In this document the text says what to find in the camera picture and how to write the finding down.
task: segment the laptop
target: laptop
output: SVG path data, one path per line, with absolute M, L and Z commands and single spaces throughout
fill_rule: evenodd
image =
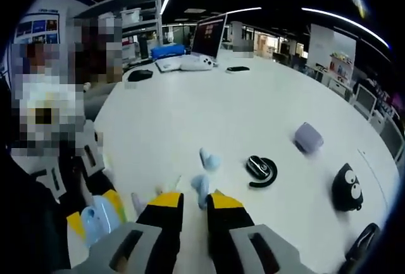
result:
M 227 14 L 214 16 L 197 23 L 191 46 L 191 54 L 156 60 L 161 73 L 179 70 L 184 61 L 199 61 L 204 54 L 215 61 L 221 46 Z

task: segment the office chair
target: office chair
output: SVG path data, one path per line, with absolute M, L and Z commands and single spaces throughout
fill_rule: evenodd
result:
M 359 84 L 357 93 L 351 101 L 351 104 L 367 119 L 367 121 L 370 120 L 376 103 L 377 97 L 375 97 L 367 88 Z
M 384 128 L 382 129 L 380 136 L 388 147 L 395 162 L 399 161 L 399 158 L 404 149 L 404 135 L 398 129 L 391 117 L 387 117 Z

